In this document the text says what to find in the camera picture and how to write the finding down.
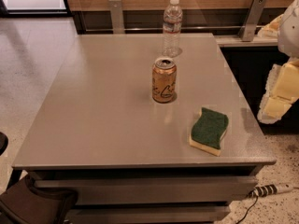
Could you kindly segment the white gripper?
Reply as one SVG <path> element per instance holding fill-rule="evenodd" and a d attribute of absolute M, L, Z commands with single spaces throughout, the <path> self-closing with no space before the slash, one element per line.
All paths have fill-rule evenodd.
<path fill-rule="evenodd" d="M 299 0 L 266 24 L 258 37 L 278 37 L 278 49 L 289 57 L 299 57 Z M 273 124 L 289 111 L 299 99 L 299 60 L 289 59 L 283 65 L 274 64 L 259 105 L 258 121 Z"/>

